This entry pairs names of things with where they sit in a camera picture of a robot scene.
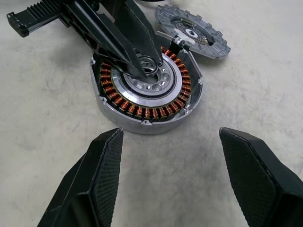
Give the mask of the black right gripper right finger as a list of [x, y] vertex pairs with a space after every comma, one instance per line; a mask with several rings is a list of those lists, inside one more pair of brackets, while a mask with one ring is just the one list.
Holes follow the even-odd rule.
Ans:
[[261, 139], [222, 127], [229, 179], [249, 227], [303, 227], [303, 181]]

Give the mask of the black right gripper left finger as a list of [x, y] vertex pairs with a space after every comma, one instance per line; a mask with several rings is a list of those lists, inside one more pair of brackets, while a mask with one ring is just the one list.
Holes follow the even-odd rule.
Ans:
[[65, 174], [37, 227], [110, 227], [119, 186], [124, 131], [97, 136]]

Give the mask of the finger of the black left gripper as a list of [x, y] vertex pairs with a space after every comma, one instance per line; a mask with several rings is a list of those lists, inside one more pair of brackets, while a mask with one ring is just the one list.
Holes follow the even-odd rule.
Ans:
[[134, 0], [122, 0], [115, 25], [137, 52], [149, 56], [157, 66], [163, 63], [152, 25]]
[[115, 25], [122, 0], [70, 0], [65, 4], [68, 24], [77, 30], [93, 52], [123, 73], [136, 79], [147, 77], [139, 52]]

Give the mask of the silver round motor lid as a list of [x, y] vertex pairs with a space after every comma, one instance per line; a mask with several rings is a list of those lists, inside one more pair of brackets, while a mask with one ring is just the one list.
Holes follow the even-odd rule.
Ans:
[[211, 59], [224, 58], [231, 51], [222, 33], [199, 15], [176, 5], [158, 5], [154, 14], [162, 30], [186, 50]]

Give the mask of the silver spoked rotor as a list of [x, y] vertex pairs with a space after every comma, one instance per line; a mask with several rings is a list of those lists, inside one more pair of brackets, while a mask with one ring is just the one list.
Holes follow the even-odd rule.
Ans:
[[177, 98], [182, 87], [181, 72], [170, 57], [162, 54], [162, 58], [162, 65], [156, 66], [150, 57], [139, 57], [139, 63], [148, 76], [143, 79], [136, 79], [113, 67], [113, 84], [122, 97], [147, 107], [166, 105]]

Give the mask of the silver motor housing copper windings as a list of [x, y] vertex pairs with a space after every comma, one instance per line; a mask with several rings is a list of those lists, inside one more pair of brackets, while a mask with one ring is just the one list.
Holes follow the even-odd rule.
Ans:
[[179, 95], [166, 105], [147, 107], [128, 101], [113, 84], [114, 66], [96, 54], [90, 60], [100, 111], [116, 126], [138, 134], [160, 134], [179, 126], [197, 107], [203, 91], [202, 74], [192, 53], [177, 46], [173, 38], [163, 32], [156, 32], [156, 37], [161, 53], [174, 61], [182, 76]]

